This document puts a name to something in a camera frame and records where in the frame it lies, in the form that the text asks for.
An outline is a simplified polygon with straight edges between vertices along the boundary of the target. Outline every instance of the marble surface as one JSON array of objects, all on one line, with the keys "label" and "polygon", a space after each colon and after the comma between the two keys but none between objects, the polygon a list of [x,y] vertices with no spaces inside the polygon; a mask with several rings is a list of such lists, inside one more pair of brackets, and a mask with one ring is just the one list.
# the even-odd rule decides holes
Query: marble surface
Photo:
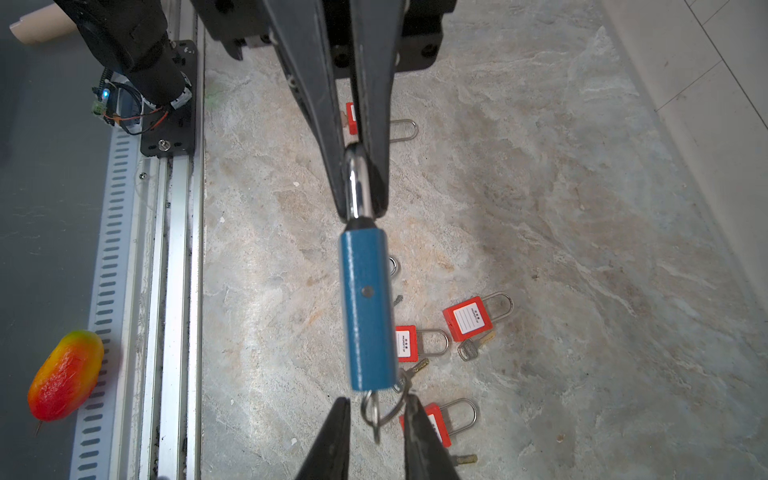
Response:
[{"label": "marble surface", "polygon": [[[435,65],[395,82],[392,117],[421,133],[392,147],[379,225],[398,324],[515,299],[480,358],[453,346],[414,379],[424,403],[478,404],[450,448],[479,457],[460,476],[768,476],[765,319],[594,2],[459,0],[443,24]],[[399,425],[374,445],[346,378],[316,142],[274,52],[244,57],[207,44],[203,478],[293,478],[337,396],[350,478],[402,478]]]}]

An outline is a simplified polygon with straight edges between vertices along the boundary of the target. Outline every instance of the black mounting plate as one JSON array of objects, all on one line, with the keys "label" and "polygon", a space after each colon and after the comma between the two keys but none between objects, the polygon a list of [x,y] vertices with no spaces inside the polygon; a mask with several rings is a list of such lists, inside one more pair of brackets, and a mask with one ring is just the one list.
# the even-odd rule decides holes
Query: black mounting plate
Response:
[{"label": "black mounting plate", "polygon": [[[191,40],[179,41],[172,50],[172,58],[176,66],[187,76],[192,84],[192,98],[178,110],[168,114],[168,117],[157,126],[141,135],[141,154],[145,157],[170,157],[171,155],[194,155],[197,105],[197,46]],[[149,126],[149,120],[144,119],[142,128]],[[166,151],[160,149],[160,141],[169,144]]]}]

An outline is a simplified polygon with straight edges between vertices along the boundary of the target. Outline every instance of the white label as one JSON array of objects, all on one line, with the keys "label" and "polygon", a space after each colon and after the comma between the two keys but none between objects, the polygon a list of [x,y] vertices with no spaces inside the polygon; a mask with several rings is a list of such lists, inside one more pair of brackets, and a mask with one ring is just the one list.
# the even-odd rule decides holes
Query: white label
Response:
[{"label": "white label", "polygon": [[411,333],[408,330],[396,330],[397,356],[407,358],[411,356]]},{"label": "white label", "polygon": [[453,311],[453,315],[456,317],[458,329],[464,334],[485,325],[477,303],[470,303],[467,306],[456,309]]},{"label": "white label", "polygon": [[427,418],[429,419],[429,423],[432,423],[432,427],[435,429],[435,433],[437,434],[437,438],[440,439],[440,443],[442,443],[442,435],[440,435],[440,429],[437,428],[437,420],[435,420],[435,414],[430,413],[427,415]]}]

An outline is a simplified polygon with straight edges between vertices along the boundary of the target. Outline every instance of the mango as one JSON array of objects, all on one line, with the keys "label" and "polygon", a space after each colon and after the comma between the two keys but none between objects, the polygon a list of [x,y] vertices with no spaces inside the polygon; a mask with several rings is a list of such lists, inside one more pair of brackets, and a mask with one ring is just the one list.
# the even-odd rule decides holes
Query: mango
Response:
[{"label": "mango", "polygon": [[52,422],[77,410],[93,392],[103,359],[104,344],[93,332],[75,330],[61,339],[29,387],[32,415]]}]

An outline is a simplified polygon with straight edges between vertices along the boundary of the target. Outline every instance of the blue padlock body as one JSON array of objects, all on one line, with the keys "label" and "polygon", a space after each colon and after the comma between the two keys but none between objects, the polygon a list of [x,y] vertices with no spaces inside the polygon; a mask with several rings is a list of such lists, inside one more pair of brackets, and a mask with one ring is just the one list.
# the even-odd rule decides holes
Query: blue padlock body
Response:
[{"label": "blue padlock body", "polygon": [[361,392],[388,389],[397,382],[387,255],[384,230],[347,230],[339,239],[349,377],[352,388]]}]

